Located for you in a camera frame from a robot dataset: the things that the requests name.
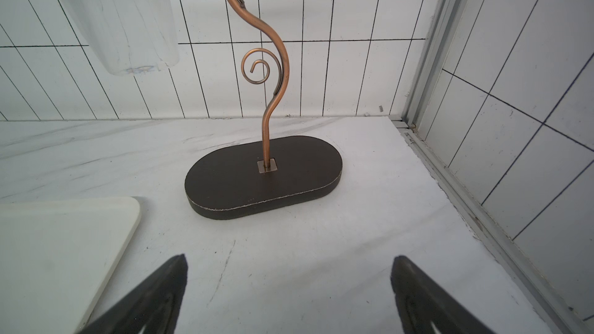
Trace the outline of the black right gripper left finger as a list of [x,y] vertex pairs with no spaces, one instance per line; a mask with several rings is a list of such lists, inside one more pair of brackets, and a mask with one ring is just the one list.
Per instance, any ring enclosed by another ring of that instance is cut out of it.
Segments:
[[188,264],[176,255],[82,333],[173,333],[187,287]]

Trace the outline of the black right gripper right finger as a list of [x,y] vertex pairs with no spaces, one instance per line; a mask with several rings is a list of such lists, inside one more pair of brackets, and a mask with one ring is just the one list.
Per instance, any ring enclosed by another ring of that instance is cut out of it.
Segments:
[[492,333],[404,255],[394,259],[391,287],[405,333]]

